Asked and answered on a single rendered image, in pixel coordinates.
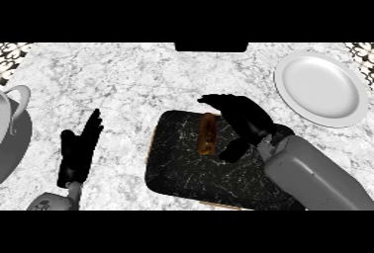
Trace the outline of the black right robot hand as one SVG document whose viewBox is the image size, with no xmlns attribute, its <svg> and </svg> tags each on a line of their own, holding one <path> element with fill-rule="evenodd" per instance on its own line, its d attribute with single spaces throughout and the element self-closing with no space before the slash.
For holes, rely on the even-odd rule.
<svg viewBox="0 0 374 253">
<path fill-rule="evenodd" d="M 268 161 L 283 147 L 290 132 L 280 134 L 278 125 L 261 105 L 246 96 L 233 94 L 206 94 L 197 101 L 221 112 L 239 137 L 233 139 L 219 153 L 219 159 L 236 163 L 250 148 L 256 148 L 261 157 Z"/>
</svg>

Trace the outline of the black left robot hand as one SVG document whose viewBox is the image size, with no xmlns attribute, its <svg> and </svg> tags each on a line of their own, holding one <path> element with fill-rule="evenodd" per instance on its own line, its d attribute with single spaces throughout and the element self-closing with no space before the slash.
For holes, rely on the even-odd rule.
<svg viewBox="0 0 374 253">
<path fill-rule="evenodd" d="M 76 134 L 70 129 L 66 129 L 61 133 L 63 164 L 58 186 L 64 189 L 67 189 L 72 182 L 83 184 L 88 179 L 94 151 L 103 130 L 101 112 L 95 110 L 86 121 L 82 134 Z"/>
</svg>

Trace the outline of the black marble tray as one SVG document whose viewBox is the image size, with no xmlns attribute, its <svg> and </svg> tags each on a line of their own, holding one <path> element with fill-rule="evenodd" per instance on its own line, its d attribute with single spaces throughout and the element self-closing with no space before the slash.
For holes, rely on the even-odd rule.
<svg viewBox="0 0 374 253">
<path fill-rule="evenodd" d="M 147 163 L 148 188 L 165 195 L 256 211 L 307 207 L 265 174 L 265 161 L 250 148 L 236 163 L 197 151 L 200 113 L 168 111 L 156 127 Z"/>
</svg>

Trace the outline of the white plate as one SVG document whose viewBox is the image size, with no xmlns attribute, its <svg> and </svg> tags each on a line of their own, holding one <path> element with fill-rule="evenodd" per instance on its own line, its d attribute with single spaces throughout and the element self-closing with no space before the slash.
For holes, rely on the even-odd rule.
<svg viewBox="0 0 374 253">
<path fill-rule="evenodd" d="M 276 68 L 276 86 L 292 110 L 312 123 L 344 128 L 369 113 L 369 95 L 354 71 L 330 56 L 310 51 L 287 55 Z"/>
</svg>

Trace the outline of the black appliance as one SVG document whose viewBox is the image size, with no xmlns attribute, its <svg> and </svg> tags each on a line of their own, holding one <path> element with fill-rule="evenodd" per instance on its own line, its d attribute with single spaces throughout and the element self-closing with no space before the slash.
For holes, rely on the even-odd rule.
<svg viewBox="0 0 374 253">
<path fill-rule="evenodd" d="M 244 52 L 247 42 L 218 43 L 218 42 L 176 42 L 176 51 L 193 52 Z"/>
</svg>

